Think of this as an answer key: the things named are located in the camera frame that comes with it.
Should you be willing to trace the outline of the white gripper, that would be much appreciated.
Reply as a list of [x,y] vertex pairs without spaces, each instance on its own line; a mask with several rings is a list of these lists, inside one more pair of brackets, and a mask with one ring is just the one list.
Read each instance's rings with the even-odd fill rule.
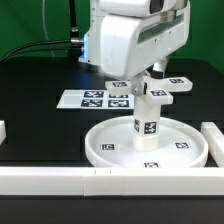
[[100,9],[106,12],[100,30],[102,71],[118,80],[133,77],[132,94],[145,95],[141,72],[153,65],[154,72],[165,73],[168,56],[187,42],[190,4],[101,3]]

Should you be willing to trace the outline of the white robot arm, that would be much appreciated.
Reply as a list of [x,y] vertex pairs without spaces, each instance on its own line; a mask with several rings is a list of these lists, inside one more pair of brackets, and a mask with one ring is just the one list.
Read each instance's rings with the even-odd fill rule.
[[167,63],[189,35],[190,0],[90,0],[80,61],[115,80],[113,95],[144,94],[144,71]]

